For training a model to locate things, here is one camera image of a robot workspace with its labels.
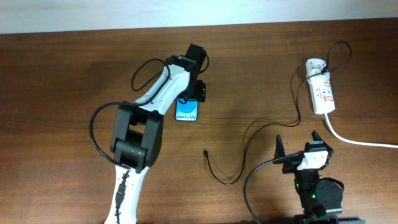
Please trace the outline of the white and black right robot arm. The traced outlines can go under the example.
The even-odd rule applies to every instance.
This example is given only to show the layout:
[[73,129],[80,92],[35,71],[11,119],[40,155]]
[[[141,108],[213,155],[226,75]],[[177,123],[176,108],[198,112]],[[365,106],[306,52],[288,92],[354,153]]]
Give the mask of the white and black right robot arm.
[[295,176],[295,190],[300,198],[303,213],[295,215],[293,222],[298,224],[317,223],[365,223],[360,218],[338,218],[343,212],[344,184],[330,177],[321,177],[319,172],[328,164],[333,149],[312,132],[312,140],[304,150],[287,155],[280,135],[276,136],[275,164],[282,165],[283,174]]

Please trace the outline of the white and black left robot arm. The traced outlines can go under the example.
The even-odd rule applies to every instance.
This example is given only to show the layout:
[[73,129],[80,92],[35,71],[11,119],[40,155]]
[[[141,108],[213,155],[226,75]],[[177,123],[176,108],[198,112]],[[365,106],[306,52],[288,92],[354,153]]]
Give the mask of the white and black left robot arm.
[[116,182],[106,223],[137,222],[144,177],[162,146],[164,115],[177,99],[205,99],[205,84],[198,76],[209,62],[202,46],[190,44],[185,55],[172,55],[163,64],[160,77],[143,96],[118,107],[110,143]]

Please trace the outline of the blue Galaxy smartphone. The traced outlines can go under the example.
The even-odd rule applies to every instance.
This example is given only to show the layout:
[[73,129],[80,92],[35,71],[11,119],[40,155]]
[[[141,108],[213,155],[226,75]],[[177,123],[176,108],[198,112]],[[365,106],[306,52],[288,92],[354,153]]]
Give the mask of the blue Galaxy smartphone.
[[175,120],[196,122],[198,119],[198,105],[197,101],[187,101],[185,104],[176,102]]

